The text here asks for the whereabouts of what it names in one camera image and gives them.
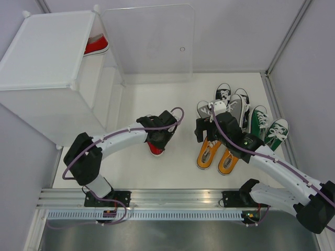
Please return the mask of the transparent cabinet door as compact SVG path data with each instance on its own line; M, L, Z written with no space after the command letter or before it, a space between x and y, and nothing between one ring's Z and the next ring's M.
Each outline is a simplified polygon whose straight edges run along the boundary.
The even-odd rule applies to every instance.
M126 84L192 78L195 10L191 5L108 9L102 21Z

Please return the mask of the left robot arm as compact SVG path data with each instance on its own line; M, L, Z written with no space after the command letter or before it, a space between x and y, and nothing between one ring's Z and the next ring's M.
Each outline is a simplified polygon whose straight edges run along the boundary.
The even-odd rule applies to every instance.
M63 159L66 169L62 178L75 180L86 187L96 206L124 207L110 183L100 174L102 161L120 150L142 143L148 145L152 155L160 156L182 120L183 117L174 115L173 111L165 110L159 116L140 117L135 123L110 134L90 136L83 132L75 138Z

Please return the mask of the red sneaker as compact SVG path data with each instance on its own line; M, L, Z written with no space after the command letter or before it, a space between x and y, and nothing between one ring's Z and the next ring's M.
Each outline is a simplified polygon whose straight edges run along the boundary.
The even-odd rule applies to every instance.
M150 142L147 142L147 144L148 144L150 153L155 157L161 156L165 151L165 149L159 149Z
M103 54L109 49L109 42L103 33L90 37L84 51L84 57L96 54Z

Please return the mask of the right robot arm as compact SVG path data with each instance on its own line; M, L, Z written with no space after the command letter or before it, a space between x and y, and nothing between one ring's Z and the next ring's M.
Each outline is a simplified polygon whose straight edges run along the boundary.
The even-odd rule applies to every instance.
M196 120L195 135L198 142L217 140L233 156L262 170L280 183L281 191L255 179L241 188L239 201L246 207L254 203L266 204L296 217L307 230L320 234L329 228L334 217L334 183L322 183L304 174L278 157L269 146L255 135L243 132L236 118L224 112Z

